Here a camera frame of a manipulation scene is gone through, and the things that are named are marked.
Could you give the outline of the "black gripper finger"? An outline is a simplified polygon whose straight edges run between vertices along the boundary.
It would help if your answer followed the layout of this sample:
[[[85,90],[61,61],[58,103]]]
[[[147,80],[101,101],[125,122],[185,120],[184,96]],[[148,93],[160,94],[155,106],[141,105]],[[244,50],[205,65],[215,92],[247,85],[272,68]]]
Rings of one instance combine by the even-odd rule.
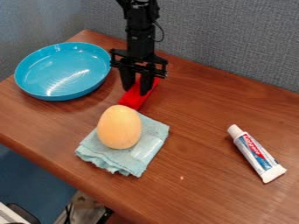
[[[128,91],[136,83],[136,74],[127,66],[118,68],[123,89]]]
[[[140,77],[140,95],[147,95],[148,91],[152,89],[153,82],[153,73],[149,71],[143,72]]]

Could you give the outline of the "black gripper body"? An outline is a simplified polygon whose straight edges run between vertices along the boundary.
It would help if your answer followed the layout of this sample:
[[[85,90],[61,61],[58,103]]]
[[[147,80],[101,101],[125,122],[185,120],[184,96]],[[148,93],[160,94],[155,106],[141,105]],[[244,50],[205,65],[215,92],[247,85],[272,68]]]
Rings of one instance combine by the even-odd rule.
[[[109,50],[110,66],[124,77],[140,73],[164,78],[168,61],[155,55],[155,27],[151,25],[144,30],[125,28],[125,32],[125,49]]]

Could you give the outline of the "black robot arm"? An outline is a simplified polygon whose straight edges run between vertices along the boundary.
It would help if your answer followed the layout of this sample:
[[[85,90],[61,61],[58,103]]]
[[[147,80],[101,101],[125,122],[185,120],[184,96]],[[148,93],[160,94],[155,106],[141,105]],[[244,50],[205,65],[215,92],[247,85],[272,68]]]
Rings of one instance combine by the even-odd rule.
[[[120,72],[123,89],[128,91],[140,74],[140,95],[153,87],[155,77],[167,76],[167,59],[155,54],[155,28],[161,29],[156,0],[116,0],[123,8],[125,23],[125,50],[110,49],[110,66]]]

